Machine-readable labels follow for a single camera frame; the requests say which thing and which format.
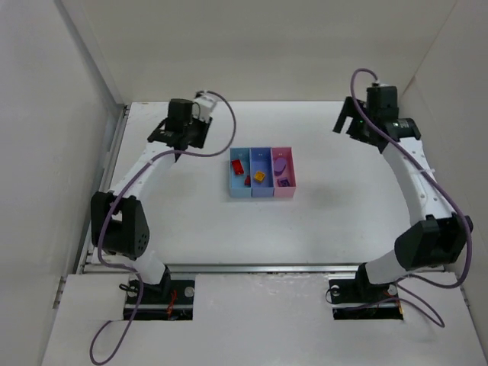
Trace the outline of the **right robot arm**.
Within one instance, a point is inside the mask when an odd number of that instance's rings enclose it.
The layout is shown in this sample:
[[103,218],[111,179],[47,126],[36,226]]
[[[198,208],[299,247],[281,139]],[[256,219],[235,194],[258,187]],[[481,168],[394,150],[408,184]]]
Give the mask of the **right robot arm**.
[[347,134],[378,148],[392,169],[405,199],[410,227],[393,249],[358,267],[353,279],[329,282],[332,303],[375,303],[386,299],[389,287],[420,269],[456,262],[465,247],[472,220],[462,216],[432,186],[435,177],[425,157],[421,134],[411,118],[401,118],[397,88],[373,83],[366,101],[348,96],[334,126],[340,133],[346,118]]

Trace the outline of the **small purple lego brick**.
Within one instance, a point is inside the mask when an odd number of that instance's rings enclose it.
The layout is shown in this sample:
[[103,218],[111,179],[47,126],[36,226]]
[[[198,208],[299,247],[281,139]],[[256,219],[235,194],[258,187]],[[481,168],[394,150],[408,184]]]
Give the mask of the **small purple lego brick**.
[[279,178],[279,179],[277,180],[277,183],[278,183],[278,186],[279,186],[279,187],[282,187],[282,188],[285,188],[285,187],[290,187],[290,186],[291,186],[290,181],[289,181],[289,180],[288,180],[288,178],[286,178],[286,177]]

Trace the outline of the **purple lego piece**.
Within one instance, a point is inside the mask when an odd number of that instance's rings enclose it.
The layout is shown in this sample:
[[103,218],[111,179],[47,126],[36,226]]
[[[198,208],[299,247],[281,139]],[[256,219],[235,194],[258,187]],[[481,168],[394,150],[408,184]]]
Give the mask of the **purple lego piece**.
[[287,160],[280,156],[274,161],[274,175],[276,177],[283,175],[285,169],[287,168]]

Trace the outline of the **yellow lego piece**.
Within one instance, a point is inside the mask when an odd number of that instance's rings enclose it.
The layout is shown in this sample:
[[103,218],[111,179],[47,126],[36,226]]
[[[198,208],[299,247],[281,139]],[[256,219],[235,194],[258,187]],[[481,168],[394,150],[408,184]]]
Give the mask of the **yellow lego piece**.
[[266,174],[262,171],[257,171],[254,174],[253,179],[256,184],[262,184],[266,179]]

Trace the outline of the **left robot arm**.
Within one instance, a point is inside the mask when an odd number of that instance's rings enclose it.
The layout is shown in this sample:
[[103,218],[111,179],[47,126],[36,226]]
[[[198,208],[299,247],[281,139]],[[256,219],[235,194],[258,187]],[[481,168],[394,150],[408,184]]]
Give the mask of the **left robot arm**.
[[133,268],[144,284],[161,291],[166,267],[149,249],[149,224],[143,207],[163,175],[188,147],[201,149],[217,100],[199,93],[192,100],[173,98],[167,117],[147,137],[129,172],[108,192],[91,198],[91,241],[99,252],[116,255],[119,266]]

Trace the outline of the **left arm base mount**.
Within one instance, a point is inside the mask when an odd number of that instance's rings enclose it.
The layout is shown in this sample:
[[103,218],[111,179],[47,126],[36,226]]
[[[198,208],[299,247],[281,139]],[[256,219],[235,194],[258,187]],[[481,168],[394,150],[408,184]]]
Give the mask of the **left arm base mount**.
[[194,279],[172,279],[164,289],[144,284],[135,320],[187,321],[193,319]]

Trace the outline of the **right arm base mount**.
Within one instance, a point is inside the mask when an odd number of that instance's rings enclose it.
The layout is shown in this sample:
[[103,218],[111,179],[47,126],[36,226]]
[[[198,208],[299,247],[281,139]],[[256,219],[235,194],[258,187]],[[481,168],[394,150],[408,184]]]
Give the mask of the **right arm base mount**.
[[329,279],[326,301],[332,306],[334,320],[403,320],[393,283],[374,285],[363,291],[352,278]]

